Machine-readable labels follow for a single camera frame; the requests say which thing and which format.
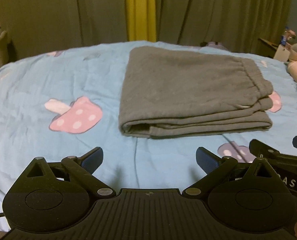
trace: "black device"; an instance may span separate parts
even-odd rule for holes
[[[249,149],[253,163],[198,148],[196,161],[207,175],[182,194],[126,188],[116,194],[92,176],[103,161],[100,147],[60,163],[36,157],[3,200],[11,231],[2,239],[295,240],[297,157],[258,140]]]

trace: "ribbed black surface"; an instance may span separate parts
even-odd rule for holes
[[[79,224],[50,234],[11,231],[5,240],[295,240],[281,229],[248,234],[217,222],[200,200],[186,199],[176,189],[123,189],[113,199],[99,200]]]

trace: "bed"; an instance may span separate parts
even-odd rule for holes
[[[267,112],[273,121],[272,128],[168,139],[123,136],[118,129],[121,88],[129,53],[140,46],[253,59],[281,98],[282,108],[275,113]],[[55,98],[70,105],[81,97],[100,106],[101,120],[80,134],[51,130],[56,114],[44,104]],[[297,84],[282,62],[270,58],[146,41],[101,44],[26,58],[0,69],[0,212],[4,195],[36,156],[58,162],[100,146],[104,160],[94,175],[116,191],[120,188],[179,188],[182,191],[205,176],[195,160],[198,147],[221,156],[224,145],[234,142],[247,151],[249,142],[255,138],[282,153],[297,155],[297,149],[292,146],[295,136]],[[9,230],[4,218],[0,219],[0,230]]]

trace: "folded clothing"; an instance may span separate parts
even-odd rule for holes
[[[119,129],[147,138],[267,130],[272,92],[251,59],[139,47],[130,52]]]

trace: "mushroom stem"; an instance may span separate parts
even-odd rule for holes
[[[52,111],[54,113],[57,113],[57,114],[65,114],[68,110],[71,109],[70,106],[64,104],[63,102],[61,101],[58,101],[56,99],[50,99],[49,101],[47,101],[45,104],[44,104],[45,108],[49,111]]]

